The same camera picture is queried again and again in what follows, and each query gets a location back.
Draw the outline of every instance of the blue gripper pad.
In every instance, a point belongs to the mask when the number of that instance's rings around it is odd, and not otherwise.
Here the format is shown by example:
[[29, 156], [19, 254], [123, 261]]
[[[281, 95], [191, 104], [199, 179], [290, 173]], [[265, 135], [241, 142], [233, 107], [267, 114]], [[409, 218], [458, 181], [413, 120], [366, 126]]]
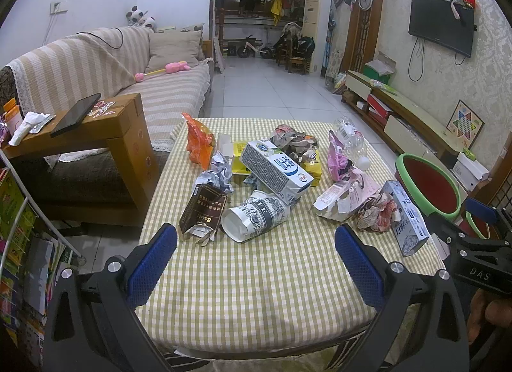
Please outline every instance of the blue gripper pad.
[[149, 247], [137, 267], [127, 281], [128, 306], [133, 310], [135, 307], [144, 305], [155, 289], [163, 270], [169, 259], [176, 250], [178, 235], [174, 226], [162, 226], [155, 241], [143, 245]]
[[472, 198], [467, 198], [464, 204], [466, 205], [466, 210], [468, 212], [478, 217], [485, 223], [496, 224], [498, 222], [496, 211], [492, 207], [486, 206], [485, 204]]
[[385, 304], [383, 279], [345, 226], [336, 229], [334, 244], [364, 303], [380, 311]]

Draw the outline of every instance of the television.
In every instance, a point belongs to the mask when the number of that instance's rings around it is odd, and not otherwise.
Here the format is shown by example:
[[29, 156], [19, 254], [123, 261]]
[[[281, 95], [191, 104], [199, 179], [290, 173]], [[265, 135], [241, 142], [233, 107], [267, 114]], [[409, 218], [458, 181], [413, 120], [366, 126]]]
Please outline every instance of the television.
[[471, 57], [475, 12], [455, 4], [460, 16], [456, 20], [450, 5], [447, 0], [412, 0], [409, 34]]

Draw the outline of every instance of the wall clock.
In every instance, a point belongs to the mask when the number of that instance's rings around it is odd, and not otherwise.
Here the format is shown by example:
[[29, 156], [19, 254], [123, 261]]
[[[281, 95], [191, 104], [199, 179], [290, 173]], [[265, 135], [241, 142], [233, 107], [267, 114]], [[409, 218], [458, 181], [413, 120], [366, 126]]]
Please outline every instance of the wall clock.
[[363, 11], [367, 11], [372, 7], [373, 0], [359, 0], [359, 7]]

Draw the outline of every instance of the sofa base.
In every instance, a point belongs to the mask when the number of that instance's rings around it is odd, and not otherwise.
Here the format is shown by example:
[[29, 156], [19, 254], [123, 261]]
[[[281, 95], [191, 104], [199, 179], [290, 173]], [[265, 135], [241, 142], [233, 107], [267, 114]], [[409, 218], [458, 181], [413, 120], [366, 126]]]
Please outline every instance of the sofa base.
[[50, 220], [142, 226], [146, 216], [146, 212], [142, 214], [135, 204], [128, 203], [39, 202], [38, 204]]

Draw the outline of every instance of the metal screw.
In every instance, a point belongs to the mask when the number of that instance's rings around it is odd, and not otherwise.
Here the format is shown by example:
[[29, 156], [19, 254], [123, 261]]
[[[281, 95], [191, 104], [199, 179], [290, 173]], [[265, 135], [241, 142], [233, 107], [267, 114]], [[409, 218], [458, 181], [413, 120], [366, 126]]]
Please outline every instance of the metal screw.
[[450, 274], [447, 270], [439, 270], [439, 276], [444, 280], [450, 279]]
[[66, 268], [62, 273], [60, 274], [63, 278], [69, 278], [73, 274], [73, 271], [71, 268]]
[[110, 272], [117, 272], [121, 269], [121, 263], [118, 261], [111, 262], [108, 264], [108, 270]]
[[404, 266], [400, 262], [392, 262], [391, 263], [391, 271], [400, 274], [404, 271]]

